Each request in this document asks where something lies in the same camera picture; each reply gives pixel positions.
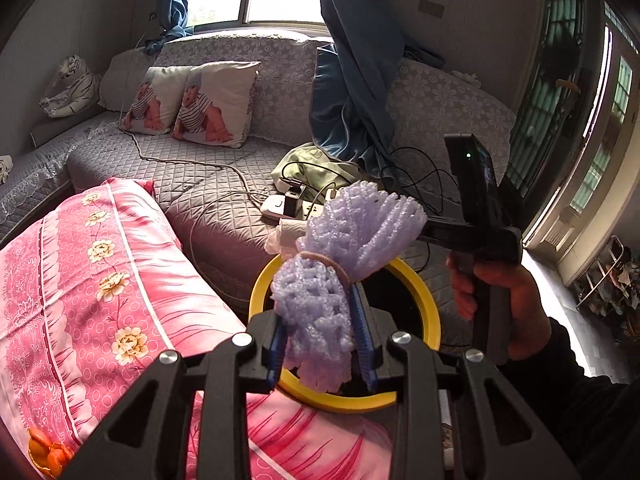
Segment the forearm in black sleeve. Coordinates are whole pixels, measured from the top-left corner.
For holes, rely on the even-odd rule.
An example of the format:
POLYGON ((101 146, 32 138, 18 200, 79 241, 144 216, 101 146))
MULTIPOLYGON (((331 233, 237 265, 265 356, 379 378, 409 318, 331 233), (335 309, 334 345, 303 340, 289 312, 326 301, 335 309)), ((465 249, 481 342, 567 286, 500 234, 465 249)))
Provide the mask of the forearm in black sleeve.
POLYGON ((563 325, 538 353, 500 372, 544 423, 583 479, 639 477, 639 382, 588 377, 563 325))

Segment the person's right hand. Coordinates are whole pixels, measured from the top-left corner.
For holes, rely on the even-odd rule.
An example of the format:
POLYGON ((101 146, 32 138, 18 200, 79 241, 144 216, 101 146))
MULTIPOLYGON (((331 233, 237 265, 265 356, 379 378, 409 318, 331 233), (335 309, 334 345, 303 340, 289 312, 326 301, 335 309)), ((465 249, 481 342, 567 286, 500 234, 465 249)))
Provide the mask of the person's right hand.
MULTIPOLYGON (((446 267, 458 313, 472 321, 477 310, 473 298, 474 284, 462 270, 462 261, 450 252, 446 267)), ((521 361, 544 348, 551 337, 551 325, 544 313, 537 284, 524 266, 508 266, 502 262, 478 262, 474 275, 488 285, 506 288, 511 299, 511 331, 508 355, 512 361, 521 361)))

